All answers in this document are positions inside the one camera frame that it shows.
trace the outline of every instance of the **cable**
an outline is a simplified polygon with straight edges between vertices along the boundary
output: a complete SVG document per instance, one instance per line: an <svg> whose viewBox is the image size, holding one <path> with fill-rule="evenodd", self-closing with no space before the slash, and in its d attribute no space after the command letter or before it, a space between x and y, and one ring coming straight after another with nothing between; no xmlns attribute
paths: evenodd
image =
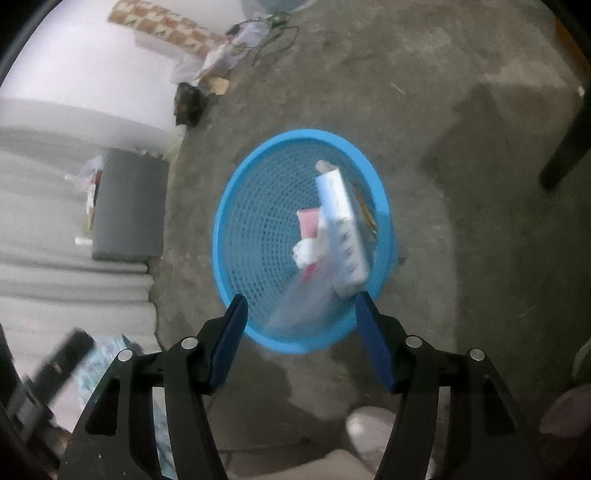
<svg viewBox="0 0 591 480"><path fill-rule="evenodd" d="M266 58L266 57L269 57L269 56L271 56L271 55L276 55L276 54L278 54L278 53L282 53L282 52L284 52L284 51L286 51L286 50L289 50L289 49L290 49L290 48L291 48L291 47L292 47L292 46L293 46L293 45L296 43L297 37L298 37L298 36L299 36L299 34L300 34L300 27L298 27L298 26L295 26L295 25L293 25L292 27L286 27L285 25L281 25L281 26L279 26L278 28L280 29L280 32L279 32L277 35L275 35L274 37L271 37L271 38L269 38L269 39L265 40L265 41L262 43L262 45L261 45L260 47L258 47L258 50L256 51L256 53L254 54L254 56L253 56L253 58L252 58L252 63L251 63L251 66L253 66L253 67L254 67L254 65L255 65L255 63L256 63L256 61L257 61L257 60L262 60L262 59L264 59L264 58ZM262 50L263 48L265 48L265 47L267 47L267 46L271 45L273 42L277 41L279 38L281 38L281 37L283 36L283 34L284 34L284 33L285 33L287 30L295 30L294 37L291 39L291 42L289 43L289 45L288 45L288 46L286 46L286 47L284 47L284 48L281 48L280 50L277 50L277 51L272 51L272 52L269 52L269 53L267 53L267 54L265 54L265 55L263 55L263 56L260 56L260 54L261 54L261 50Z"/></svg>

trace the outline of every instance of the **mesh basket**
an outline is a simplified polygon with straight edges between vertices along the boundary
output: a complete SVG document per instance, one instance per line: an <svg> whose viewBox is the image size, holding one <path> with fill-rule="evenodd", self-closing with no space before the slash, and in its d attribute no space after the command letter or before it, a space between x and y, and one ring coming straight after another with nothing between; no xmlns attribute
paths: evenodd
<svg viewBox="0 0 591 480"><path fill-rule="evenodd" d="M300 240L296 211L320 205L314 181L318 160L340 168L345 183L355 185L378 224L377 237L365 242L372 266L366 289L372 297L379 293L397 259L384 187L352 144L328 132L296 130L258 147L232 176L218 208L214 274L226 305L236 293L248 300L245 333L284 353L327 348L355 327L351 302L313 335L273 338L261 328L297 272L292 259L292 248Z"/></svg>

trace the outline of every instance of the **plastic wrapper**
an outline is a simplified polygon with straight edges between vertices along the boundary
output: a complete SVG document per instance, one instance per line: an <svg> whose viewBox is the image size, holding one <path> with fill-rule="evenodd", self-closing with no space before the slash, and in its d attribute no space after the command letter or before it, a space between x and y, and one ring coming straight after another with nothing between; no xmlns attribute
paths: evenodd
<svg viewBox="0 0 591 480"><path fill-rule="evenodd" d="M275 338L293 338L326 330L346 304L333 287L336 274L337 268L328 258L299 270L262 324L265 333Z"/></svg>

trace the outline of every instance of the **white wall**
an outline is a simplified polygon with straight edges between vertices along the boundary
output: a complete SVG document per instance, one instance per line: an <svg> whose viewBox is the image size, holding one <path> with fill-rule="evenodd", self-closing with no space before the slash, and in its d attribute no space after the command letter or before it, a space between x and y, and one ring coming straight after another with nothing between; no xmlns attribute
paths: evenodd
<svg viewBox="0 0 591 480"><path fill-rule="evenodd" d="M152 0L219 35L244 20L240 0Z"/></svg>
<svg viewBox="0 0 591 480"><path fill-rule="evenodd" d="M178 138L173 61L136 47L133 30L108 23L115 3L63 0L49 13L0 87L0 124L49 126L99 145L147 150L165 151ZM239 0L154 3L218 33L244 20ZM26 112L18 112L18 102Z"/></svg>
<svg viewBox="0 0 591 480"><path fill-rule="evenodd" d="M0 127L17 127L82 140L100 147L164 153L177 138L122 116L60 103L0 98Z"/></svg>

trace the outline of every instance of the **plastic bag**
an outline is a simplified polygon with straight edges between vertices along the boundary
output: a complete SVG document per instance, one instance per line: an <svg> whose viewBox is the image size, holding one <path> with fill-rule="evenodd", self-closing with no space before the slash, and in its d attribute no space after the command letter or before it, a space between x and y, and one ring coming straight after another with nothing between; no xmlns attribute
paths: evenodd
<svg viewBox="0 0 591 480"><path fill-rule="evenodd" d="M299 270L262 329L275 338L311 336L326 330L344 302L333 284L337 268L322 258Z"/></svg>
<svg viewBox="0 0 591 480"><path fill-rule="evenodd" d="M66 174L66 180L72 182L78 192L86 192L90 185L95 182L96 174L105 168L105 159L99 155L98 157L87 160L81 166L78 175Z"/></svg>

